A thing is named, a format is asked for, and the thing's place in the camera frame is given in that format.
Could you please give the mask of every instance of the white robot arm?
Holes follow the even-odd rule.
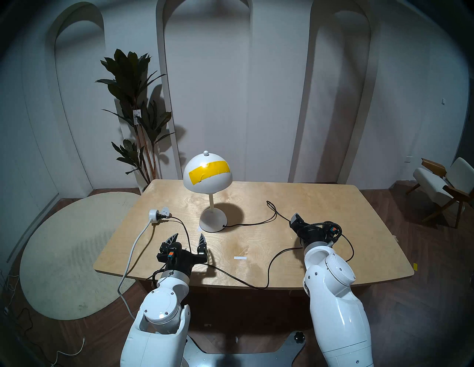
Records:
[[[128,333],[120,367],[179,367],[186,344],[191,311],[181,301],[189,292],[189,275],[196,264],[207,262],[206,239],[201,234],[198,254],[183,250],[175,233],[162,243],[158,261],[165,272],[157,289],[148,293]]]
[[[290,227],[304,248],[303,287],[310,297],[316,339],[328,366],[373,366],[369,322],[350,288],[356,277],[332,249],[341,227],[332,222],[308,224],[297,213]],[[191,312],[188,305],[181,307],[181,301],[189,292],[193,265],[207,262],[208,253],[202,234],[197,255],[182,249],[177,237],[176,233],[160,247],[157,258],[165,263],[165,272],[158,288],[140,306],[122,350],[121,367],[182,365]]]
[[[340,226],[307,224],[296,213],[290,227],[304,248],[303,287],[310,297],[314,333],[328,366],[373,366],[369,321],[350,287],[356,276],[332,249],[342,234]]]

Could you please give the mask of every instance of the yellow sticker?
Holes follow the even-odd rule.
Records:
[[[189,179],[193,185],[196,185],[204,179],[227,172],[230,172],[230,168],[226,161],[209,162],[204,167],[199,166],[190,171]]]

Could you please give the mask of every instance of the white lamp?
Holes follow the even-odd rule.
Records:
[[[206,232],[221,231],[227,225],[227,217],[222,210],[214,207],[212,195],[232,183],[227,162],[217,154],[204,151],[192,158],[184,168],[183,183],[190,191],[209,194],[210,208],[204,210],[199,219],[201,229]]]

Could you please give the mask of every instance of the lamp shade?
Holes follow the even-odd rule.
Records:
[[[183,184],[188,190],[214,194],[232,183],[228,163],[219,155],[204,151],[193,157],[183,172]]]

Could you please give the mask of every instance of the chair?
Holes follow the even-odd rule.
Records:
[[[431,201],[441,207],[433,214],[428,215],[422,222],[433,219],[441,214],[443,210],[458,202],[459,207],[455,226],[457,228],[463,203],[471,201],[474,197],[474,169],[461,157],[456,159],[447,170],[442,164],[424,158],[421,161],[421,165],[428,168],[431,172],[421,167],[417,168],[413,173],[417,184],[408,190],[406,194],[408,195],[421,186]]]

